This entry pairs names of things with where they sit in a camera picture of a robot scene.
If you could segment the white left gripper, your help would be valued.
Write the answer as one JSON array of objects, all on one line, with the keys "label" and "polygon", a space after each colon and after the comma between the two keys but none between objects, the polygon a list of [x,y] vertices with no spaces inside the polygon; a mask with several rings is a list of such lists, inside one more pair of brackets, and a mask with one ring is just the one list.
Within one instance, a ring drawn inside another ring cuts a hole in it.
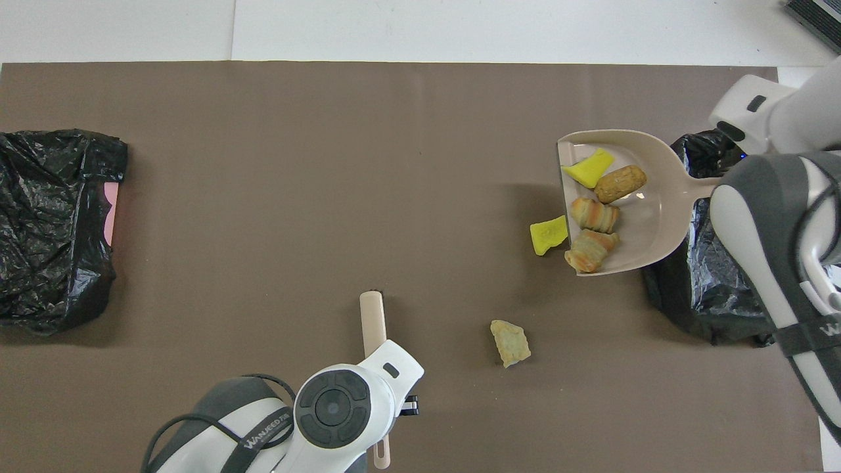
[{"label": "white left gripper", "polygon": [[417,395],[411,395],[411,390],[423,377],[424,369],[405,348],[387,340],[359,366],[373,372],[375,378],[388,387],[388,398],[394,405],[393,417],[419,415],[419,399]]}]

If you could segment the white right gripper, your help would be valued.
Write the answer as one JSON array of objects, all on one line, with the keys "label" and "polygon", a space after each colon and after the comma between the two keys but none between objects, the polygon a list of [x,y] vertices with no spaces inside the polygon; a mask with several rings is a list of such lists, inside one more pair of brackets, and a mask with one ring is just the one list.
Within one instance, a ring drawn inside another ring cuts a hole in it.
[{"label": "white right gripper", "polygon": [[719,99],[709,123],[747,154],[771,149],[772,111],[796,89],[752,74],[739,78]]}]

